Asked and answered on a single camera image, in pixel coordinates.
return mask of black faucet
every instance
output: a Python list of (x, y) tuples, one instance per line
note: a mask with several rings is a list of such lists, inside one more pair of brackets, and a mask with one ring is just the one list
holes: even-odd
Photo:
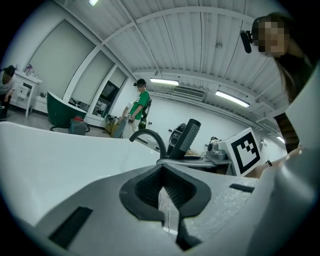
[(131, 142), (133, 142), (137, 137), (139, 137), (142, 134), (150, 135), (158, 143), (158, 146), (159, 146), (159, 149), (160, 149), (160, 159), (167, 158), (167, 151), (166, 151), (165, 143), (162, 140), (162, 138), (159, 136), (159, 134), (157, 134), (153, 130), (150, 130), (150, 129), (138, 130), (134, 134), (132, 134), (132, 136), (129, 138), (129, 140)]

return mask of ceiling light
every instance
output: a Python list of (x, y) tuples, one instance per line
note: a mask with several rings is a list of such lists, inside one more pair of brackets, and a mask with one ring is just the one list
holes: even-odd
[(89, 4), (92, 6), (95, 6), (95, 4), (98, 2), (99, 0), (89, 0)]
[(160, 83), (160, 84), (167, 84), (167, 85), (174, 85), (174, 86), (179, 85), (179, 82), (176, 80), (150, 78), (150, 81), (153, 83)]
[(281, 138), (280, 136), (277, 136), (277, 138), (279, 139), (279, 141), (281, 141), (282, 143), (286, 143), (285, 140), (283, 138)]
[(247, 108), (247, 107), (250, 106), (248, 103), (244, 102), (243, 100), (238, 99), (238, 98), (236, 98), (236, 97), (233, 97), (233, 96), (231, 96), (231, 95), (229, 95), (229, 94), (226, 94), (226, 93), (224, 93), (224, 92), (222, 92), (222, 91), (219, 91), (219, 90), (216, 91), (215, 95), (220, 96), (220, 97), (222, 97), (222, 98), (225, 98), (225, 99), (227, 99), (227, 100), (229, 100), (229, 101), (238, 103), (239, 105), (241, 105), (241, 106), (243, 106), (243, 107), (245, 107), (245, 108)]

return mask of window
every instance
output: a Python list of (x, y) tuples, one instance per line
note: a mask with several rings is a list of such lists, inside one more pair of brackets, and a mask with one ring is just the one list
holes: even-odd
[(119, 91), (119, 88), (112, 82), (108, 81), (100, 94), (100, 97), (92, 112), (93, 115), (105, 118), (109, 113), (109, 109)]
[(66, 21), (61, 22), (41, 43), (30, 60), (42, 80), (40, 91), (63, 98), (76, 70), (94, 46)]
[(72, 92), (71, 98), (74, 102), (78, 102), (78, 104), (81, 103), (81, 106), (84, 107), (83, 110), (88, 110), (98, 88), (112, 66), (113, 63), (99, 52), (81, 75)]
[(126, 76), (117, 68), (112, 76), (110, 77), (109, 81), (113, 83), (116, 87), (120, 88), (124, 81), (126, 80)]

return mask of green shirt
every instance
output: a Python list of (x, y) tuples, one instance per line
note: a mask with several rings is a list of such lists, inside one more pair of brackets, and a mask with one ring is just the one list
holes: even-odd
[[(133, 107), (131, 108), (130, 115), (132, 115), (138, 108), (139, 105), (145, 107), (149, 100), (149, 92), (144, 91), (139, 94), (139, 97), (136, 99), (136, 101), (133, 103)], [(136, 114), (135, 119), (140, 120), (142, 115), (142, 109), (138, 114)]]

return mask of white ceiling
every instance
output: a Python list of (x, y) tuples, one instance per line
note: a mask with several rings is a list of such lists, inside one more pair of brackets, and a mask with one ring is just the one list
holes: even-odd
[[(263, 118), (288, 105), (279, 71), (272, 58), (255, 48), (247, 54), (239, 36), (241, 30), (251, 30), (255, 18), (281, 9), (272, 1), (99, 0), (91, 6), (89, 0), (67, 0), (63, 7), (104, 41), (137, 79), (145, 79), (157, 97), (177, 100), (164, 94), (172, 85), (151, 83), (151, 77), (178, 80), (204, 91), (204, 107), (237, 115), (255, 129), (277, 132), (274, 120)], [(250, 107), (215, 96), (218, 89)]]

